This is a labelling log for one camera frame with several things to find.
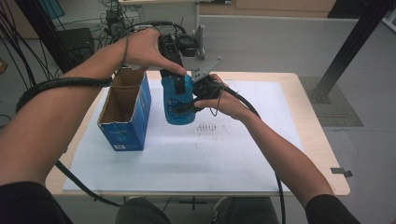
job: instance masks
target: gray floor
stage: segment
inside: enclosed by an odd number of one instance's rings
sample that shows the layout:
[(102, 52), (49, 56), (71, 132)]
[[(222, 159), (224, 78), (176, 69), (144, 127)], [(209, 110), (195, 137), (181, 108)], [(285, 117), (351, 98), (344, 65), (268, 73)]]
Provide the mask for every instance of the gray floor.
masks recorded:
[[(356, 21), (250, 17), (202, 17), (206, 59), (222, 56), (218, 71), (292, 72), (321, 77)], [(185, 21), (189, 26), (192, 21)], [(37, 49), (36, 40), (29, 43)], [(4, 46), (0, 56), (11, 62)], [(396, 219), (396, 34), (380, 23), (337, 85), (364, 124), (359, 128), (326, 127), (324, 131), (342, 167), (351, 193), (341, 200), (362, 223), (391, 223)], [(187, 68), (199, 63), (186, 59)], [(54, 62), (51, 68), (56, 70)], [(37, 79), (42, 72), (35, 67)], [(0, 114), (13, 116), (24, 91), (14, 65), (0, 76)], [(88, 197), (57, 197), (76, 223), (112, 223), (117, 209)], [(121, 197), (110, 198), (121, 202)], [(167, 197), (148, 197), (164, 208)], [(173, 197), (165, 213), (173, 223), (208, 223), (217, 198), (198, 198), (206, 205), (179, 204)], [(273, 202), (279, 210), (278, 198)], [(288, 223), (306, 223), (304, 210), (293, 197), (286, 200)]]

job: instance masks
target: person's leg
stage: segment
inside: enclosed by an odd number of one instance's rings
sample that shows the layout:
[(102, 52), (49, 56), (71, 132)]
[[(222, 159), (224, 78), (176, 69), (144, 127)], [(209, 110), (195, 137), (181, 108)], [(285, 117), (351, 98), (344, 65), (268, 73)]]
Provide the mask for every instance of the person's leg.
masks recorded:
[(134, 198), (124, 203), (117, 213), (116, 224), (171, 224), (154, 204)]
[(278, 224), (275, 209), (268, 197), (226, 198), (212, 220), (214, 224)]

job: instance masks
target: black sleeve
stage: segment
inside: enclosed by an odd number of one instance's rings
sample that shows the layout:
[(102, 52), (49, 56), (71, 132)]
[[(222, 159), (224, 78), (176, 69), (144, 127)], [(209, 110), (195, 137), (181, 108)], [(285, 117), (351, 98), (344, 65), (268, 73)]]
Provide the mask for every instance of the black sleeve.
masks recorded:
[(312, 198), (305, 208), (305, 214), (309, 224), (359, 223), (338, 198), (328, 194)]
[(0, 223), (72, 223), (50, 192), (34, 182), (0, 186)]

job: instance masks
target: open box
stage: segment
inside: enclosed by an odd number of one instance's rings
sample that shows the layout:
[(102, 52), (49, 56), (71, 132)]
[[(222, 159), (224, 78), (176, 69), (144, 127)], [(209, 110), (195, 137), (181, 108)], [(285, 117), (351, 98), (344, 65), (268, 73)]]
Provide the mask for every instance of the open box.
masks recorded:
[(109, 87), (98, 126), (116, 151), (143, 150), (151, 95), (146, 73), (122, 68)]

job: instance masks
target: forearm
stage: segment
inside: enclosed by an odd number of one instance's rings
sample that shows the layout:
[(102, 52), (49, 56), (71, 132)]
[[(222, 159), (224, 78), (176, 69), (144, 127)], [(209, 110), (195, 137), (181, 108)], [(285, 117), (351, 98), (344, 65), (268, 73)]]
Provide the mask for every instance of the forearm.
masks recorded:
[(276, 174), (303, 207), (316, 195), (332, 194), (326, 178), (297, 147), (274, 132), (251, 112), (246, 113), (241, 121)]
[[(109, 78), (121, 63), (122, 50), (117, 47), (99, 50), (64, 76)], [(0, 185), (26, 180), (44, 183), (99, 91), (95, 87), (56, 88), (27, 103), (0, 135)]]

